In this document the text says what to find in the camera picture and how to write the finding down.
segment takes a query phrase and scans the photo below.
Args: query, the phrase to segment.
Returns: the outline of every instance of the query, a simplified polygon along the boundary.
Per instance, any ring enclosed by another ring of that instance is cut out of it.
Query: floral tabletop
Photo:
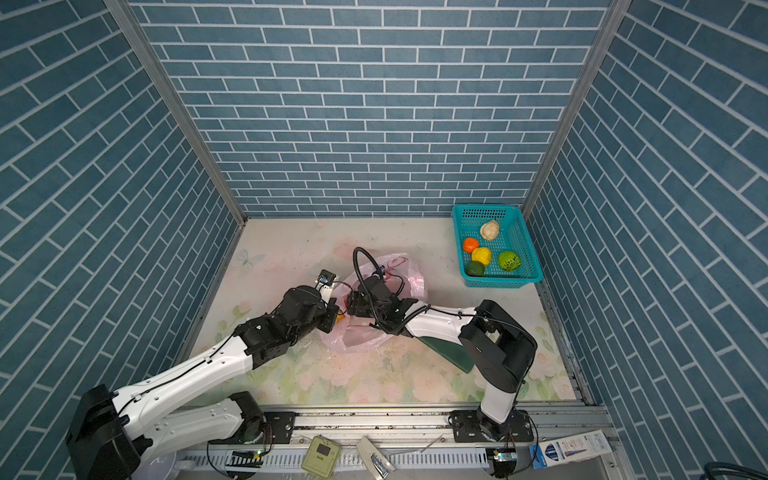
[[[356,235],[365,231],[361,225],[372,223],[391,225],[377,229],[384,232],[380,235]],[[351,271],[352,249],[359,244],[374,255],[408,251],[422,267],[431,303],[473,306],[482,298],[499,303],[538,343],[520,400],[574,399],[535,288],[464,287],[456,271],[453,241],[450,219],[251,220],[193,354],[226,338],[237,324],[270,311],[287,288],[313,284],[320,269],[345,277]],[[241,391],[251,392],[261,405],[475,402],[482,399],[484,389],[477,367],[464,373],[417,339],[395,336],[367,353],[334,354],[316,331],[286,355],[228,380],[191,405],[207,405]]]

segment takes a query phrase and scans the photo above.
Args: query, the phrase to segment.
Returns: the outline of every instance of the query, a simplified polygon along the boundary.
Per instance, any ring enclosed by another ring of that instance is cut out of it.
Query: tiled wall
[[[171,364],[235,225],[101,0],[0,12],[0,478],[57,478],[79,395]]]
[[[257,3],[131,4],[244,210],[339,217],[520,204],[608,0]]]
[[[638,478],[768,467],[768,4],[634,0],[532,216]]]

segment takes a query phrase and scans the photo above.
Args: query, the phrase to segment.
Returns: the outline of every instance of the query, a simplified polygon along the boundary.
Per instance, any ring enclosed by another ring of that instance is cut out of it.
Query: black and white robotic arm
[[[482,431],[502,440],[509,432],[515,397],[536,352],[535,340],[498,304],[435,307],[390,292],[383,272],[363,279],[353,254],[359,291],[347,298],[348,311],[373,319],[387,333],[433,337],[463,345],[488,381],[478,409]],[[265,418],[248,392],[215,405],[177,410],[214,386],[283,355],[315,328],[330,332],[339,312],[331,298],[336,276],[322,271],[315,287],[288,290],[272,313],[238,325],[206,352],[154,377],[113,392],[99,385],[78,405],[66,439],[77,478],[123,480],[139,465],[197,443],[242,442],[263,430]],[[498,332],[491,340],[488,333]]]

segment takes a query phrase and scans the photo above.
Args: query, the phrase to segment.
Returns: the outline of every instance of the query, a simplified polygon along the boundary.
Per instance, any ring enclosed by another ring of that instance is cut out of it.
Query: pink plastic bag
[[[399,298],[415,298],[426,301],[427,293],[424,288],[424,276],[419,265],[414,262],[407,253],[391,253],[376,258],[377,265],[383,265],[386,268],[384,280],[387,287],[392,292],[400,288],[400,279],[395,275],[400,275],[405,281],[405,286],[400,292]],[[362,278],[368,278],[373,273],[373,265],[370,262],[360,266]],[[352,275],[344,279],[355,290],[358,289],[359,282],[357,275]],[[346,296],[349,295],[349,287],[343,283],[337,283],[331,296],[336,298],[336,304],[339,308],[346,310]],[[334,353],[364,353],[369,352],[393,337],[379,329],[370,326],[373,323],[372,318],[360,318],[357,316],[345,315],[331,330],[331,333],[319,332],[323,343]]]

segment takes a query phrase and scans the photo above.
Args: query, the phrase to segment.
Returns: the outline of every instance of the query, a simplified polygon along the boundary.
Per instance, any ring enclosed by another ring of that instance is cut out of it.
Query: orange fruit
[[[466,237],[464,239],[464,243],[462,244],[462,250],[464,250],[466,253],[472,253],[472,251],[477,247],[480,247],[480,243],[472,237]]]

